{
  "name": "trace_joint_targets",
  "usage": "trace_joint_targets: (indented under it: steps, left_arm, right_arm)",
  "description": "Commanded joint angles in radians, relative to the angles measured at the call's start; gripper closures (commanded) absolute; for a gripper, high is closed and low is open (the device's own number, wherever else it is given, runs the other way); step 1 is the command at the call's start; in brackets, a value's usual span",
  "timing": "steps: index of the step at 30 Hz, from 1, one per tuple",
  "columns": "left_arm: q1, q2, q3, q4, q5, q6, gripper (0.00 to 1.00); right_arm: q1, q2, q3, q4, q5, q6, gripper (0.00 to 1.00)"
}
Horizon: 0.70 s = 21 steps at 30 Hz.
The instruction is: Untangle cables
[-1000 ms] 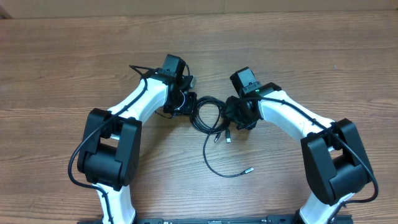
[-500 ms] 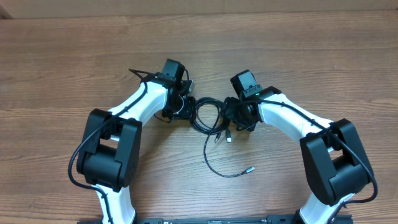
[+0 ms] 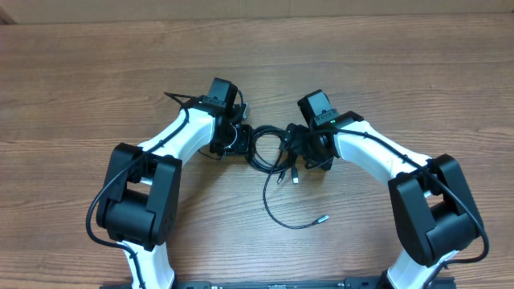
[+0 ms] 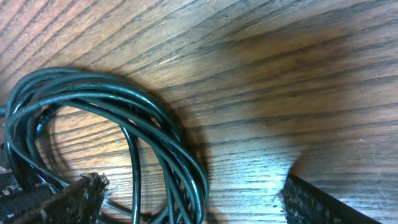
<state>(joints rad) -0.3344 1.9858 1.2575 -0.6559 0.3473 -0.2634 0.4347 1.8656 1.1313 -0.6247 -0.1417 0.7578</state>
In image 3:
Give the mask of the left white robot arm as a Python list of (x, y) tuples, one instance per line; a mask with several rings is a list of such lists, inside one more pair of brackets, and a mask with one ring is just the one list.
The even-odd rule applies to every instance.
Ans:
[(242, 92), (216, 78), (207, 94), (167, 95), (179, 105), (177, 119), (139, 145), (118, 144), (104, 184), (90, 205), (91, 240), (123, 250), (132, 274), (128, 288), (174, 288), (166, 242), (175, 227), (182, 167), (202, 147), (220, 160), (250, 149), (250, 111)]

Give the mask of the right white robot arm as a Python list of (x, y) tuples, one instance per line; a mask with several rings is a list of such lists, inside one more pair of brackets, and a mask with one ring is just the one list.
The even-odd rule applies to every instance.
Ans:
[(298, 101), (306, 125), (288, 125), (280, 148), (306, 168), (329, 170), (341, 158), (387, 185), (402, 252), (379, 276), (347, 277), (343, 288), (454, 288), (440, 277), (451, 264), (489, 252), (482, 218), (458, 161), (415, 153), (383, 136), (355, 112), (340, 114), (317, 90)]

